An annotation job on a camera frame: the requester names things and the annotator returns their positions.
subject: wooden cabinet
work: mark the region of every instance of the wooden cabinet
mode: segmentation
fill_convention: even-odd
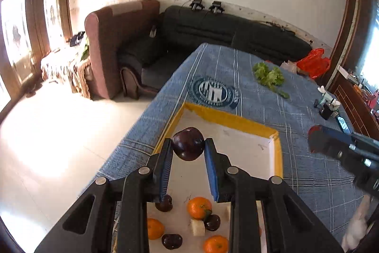
[[[339,72],[329,91],[341,102],[357,133],[379,140],[379,124],[371,114],[370,108],[354,90],[353,85]]]

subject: white floor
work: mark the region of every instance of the white floor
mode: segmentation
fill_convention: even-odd
[[[76,200],[151,98],[91,101],[45,83],[0,126],[0,216],[26,253]]]

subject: tablecloth logo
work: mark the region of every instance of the tablecloth logo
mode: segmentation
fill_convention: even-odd
[[[226,86],[224,83],[211,77],[195,78],[189,89],[191,97],[197,102],[210,106],[230,106],[236,108],[239,101],[239,91],[233,86]]]

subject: orange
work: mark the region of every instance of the orange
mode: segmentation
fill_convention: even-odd
[[[155,240],[164,234],[164,226],[161,222],[155,219],[147,219],[147,235],[150,240]]]
[[[212,211],[212,203],[204,197],[190,199],[187,204],[189,215],[196,220],[203,220]]]
[[[203,245],[205,253],[226,253],[228,252],[229,241],[223,236],[217,235],[209,237]]]

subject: green leafy vegetable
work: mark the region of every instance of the green leafy vegetable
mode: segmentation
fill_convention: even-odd
[[[281,86],[284,83],[283,74],[278,67],[274,67],[270,71],[266,63],[259,62],[253,66],[253,72],[259,84],[267,86],[272,92],[277,93],[285,99],[289,98],[289,94],[275,87]]]

